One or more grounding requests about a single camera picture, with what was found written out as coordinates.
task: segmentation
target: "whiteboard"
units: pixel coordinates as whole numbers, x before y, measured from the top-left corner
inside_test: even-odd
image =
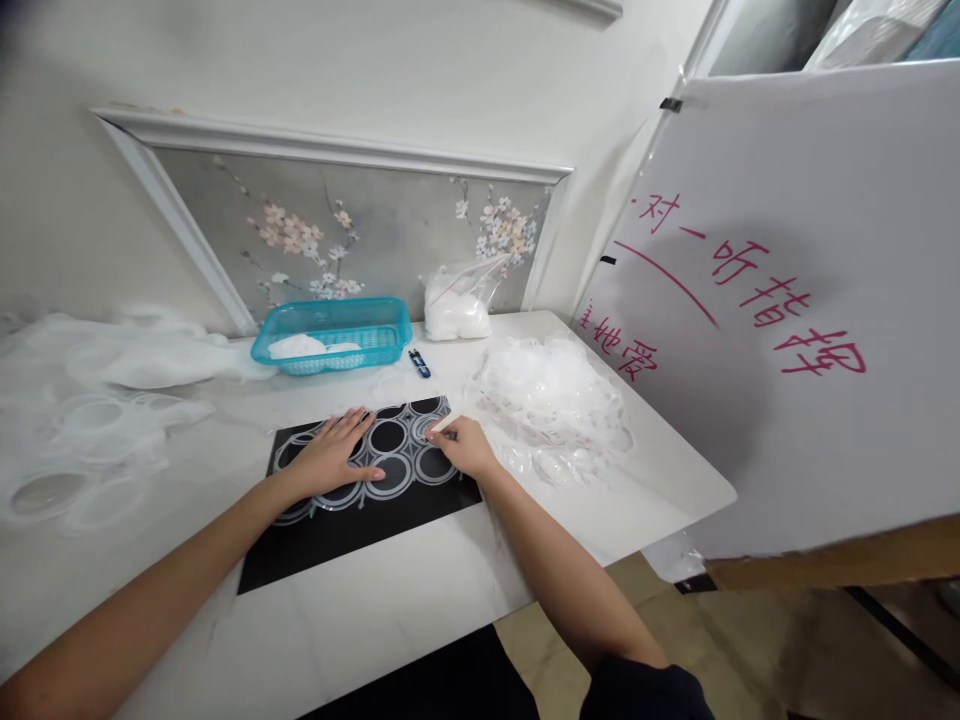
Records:
[[[693,544],[960,511],[960,63],[682,99],[572,326],[737,489]]]

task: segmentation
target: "left hand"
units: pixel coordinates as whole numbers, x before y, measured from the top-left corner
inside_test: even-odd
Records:
[[[347,465],[357,440],[376,419],[375,413],[367,413],[364,418],[366,412],[366,408],[360,407],[348,410],[341,418],[327,420],[310,444],[274,477],[282,476],[297,500],[324,495],[352,482],[383,480],[380,468]]]

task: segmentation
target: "wall molding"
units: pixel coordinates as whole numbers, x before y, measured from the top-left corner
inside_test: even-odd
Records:
[[[342,138],[297,130],[207,120],[121,107],[90,110],[169,223],[190,259],[226,308],[237,332],[257,333],[257,323],[187,209],[152,148],[308,160],[356,167],[408,170],[553,187],[521,310],[532,310],[566,204],[574,168]]]

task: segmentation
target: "blue plastic basket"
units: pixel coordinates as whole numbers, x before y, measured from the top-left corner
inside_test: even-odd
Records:
[[[271,344],[301,333],[324,345],[352,342],[363,349],[283,360],[270,357]],[[398,298],[288,303],[267,315],[250,355],[263,365],[279,366],[288,375],[316,375],[394,363],[412,338],[410,313]]]

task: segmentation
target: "floral wall panel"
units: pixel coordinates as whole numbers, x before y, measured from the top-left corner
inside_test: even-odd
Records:
[[[510,254],[493,310],[520,309],[551,186],[157,148],[261,322],[286,302],[392,295],[423,319],[425,276]]]

